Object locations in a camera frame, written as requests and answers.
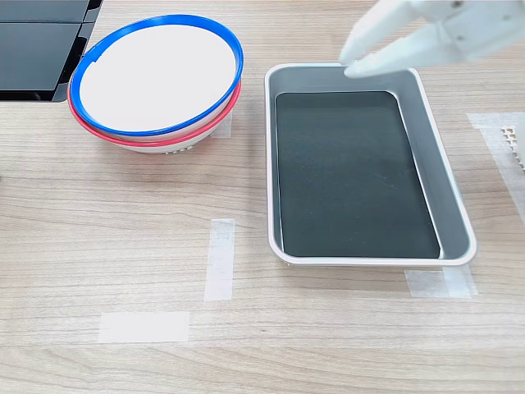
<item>metal tray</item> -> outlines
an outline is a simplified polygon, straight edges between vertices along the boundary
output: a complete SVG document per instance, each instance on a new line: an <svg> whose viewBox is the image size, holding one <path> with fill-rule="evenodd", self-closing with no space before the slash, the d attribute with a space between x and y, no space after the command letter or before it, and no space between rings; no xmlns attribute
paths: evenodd
<svg viewBox="0 0 525 394"><path fill-rule="evenodd" d="M344 76L340 65L288 64L272 68L266 75L265 87L268 238L272 250L280 259L290 265L298 266L401 267L459 266L473 259L477 251L477 241L438 135L422 82L415 70L352 80ZM291 255L285 252L286 238L283 237L281 221L283 185L280 184L277 154L279 149L277 97L288 93L334 92L387 92L394 96L399 108L400 124L408 137L409 150L412 151L411 163L415 164L427 213L430 215L431 226L439 243L439 255L436 257L376 258L360 255L325 257L324 255Z"/></svg>

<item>bowl with red rim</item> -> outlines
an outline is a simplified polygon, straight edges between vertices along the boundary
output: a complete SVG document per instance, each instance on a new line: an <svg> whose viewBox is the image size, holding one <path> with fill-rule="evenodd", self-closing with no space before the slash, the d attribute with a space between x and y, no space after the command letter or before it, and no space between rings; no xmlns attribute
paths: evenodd
<svg viewBox="0 0 525 394"><path fill-rule="evenodd" d="M176 138L171 138L163 141L149 141L149 142L138 142L123 140L122 138L117 138L114 135L106 133L99 130L98 128L90 125L86 122L76 111L72 101L71 101L71 90L67 90L68 104L71 110L71 113L75 119L80 123L91 134L96 135L98 138L111 142L115 145L121 146L124 149L134 150L135 152L141 153L171 153L178 152L181 150L191 149L193 145L198 143L200 140L203 140L208 135L212 134L215 129L219 127L224 118L231 112L237 99L240 96L240 87L241 83L235 87L231 99L228 104L222 109L217 117L210 121L207 125L199 127L197 130L191 131L187 135L183 135Z"/></svg>
<svg viewBox="0 0 525 394"><path fill-rule="evenodd" d="M87 51L71 77L69 98L78 117L105 135L173 140L223 112L243 65L239 40L221 23L155 16L112 32Z"/></svg>

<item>masking tape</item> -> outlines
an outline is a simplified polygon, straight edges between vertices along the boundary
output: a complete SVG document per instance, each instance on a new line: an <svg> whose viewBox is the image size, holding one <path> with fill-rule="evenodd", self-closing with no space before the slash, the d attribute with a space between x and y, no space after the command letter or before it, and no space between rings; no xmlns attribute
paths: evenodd
<svg viewBox="0 0 525 394"><path fill-rule="evenodd" d="M501 132L503 133L505 139L509 143L512 152L514 153L514 157L516 158L516 160L518 160L518 163L521 166L521 168L523 168L522 158L524 158L523 151L525 149L523 149L523 147L525 146L525 136L523 136L519 127L516 126L501 127ZM518 144L519 135L521 135L521 139L519 139L520 141L522 141L521 144Z"/></svg>
<svg viewBox="0 0 525 394"><path fill-rule="evenodd" d="M213 219L210 226L205 301L231 300L235 219Z"/></svg>
<svg viewBox="0 0 525 394"><path fill-rule="evenodd" d="M405 270L410 295L417 298L472 298L476 284L468 265L440 271Z"/></svg>
<svg viewBox="0 0 525 394"><path fill-rule="evenodd" d="M525 123L513 128L514 132L514 153L521 164L522 168L525 168Z"/></svg>
<svg viewBox="0 0 525 394"><path fill-rule="evenodd" d="M187 342L189 312L102 314L98 343Z"/></svg>
<svg viewBox="0 0 525 394"><path fill-rule="evenodd" d="M525 112L468 113L474 129L500 129L506 125L525 125Z"/></svg>
<svg viewBox="0 0 525 394"><path fill-rule="evenodd" d="M509 144L504 128L510 126L520 130L525 126L525 112L469 113L472 127L477 128L485 139L486 146L500 171L516 208L525 223L525 173ZM518 145L525 144L518 138Z"/></svg>
<svg viewBox="0 0 525 394"><path fill-rule="evenodd" d="M231 111L210 135L212 138L230 138L231 125L233 124L233 111Z"/></svg>

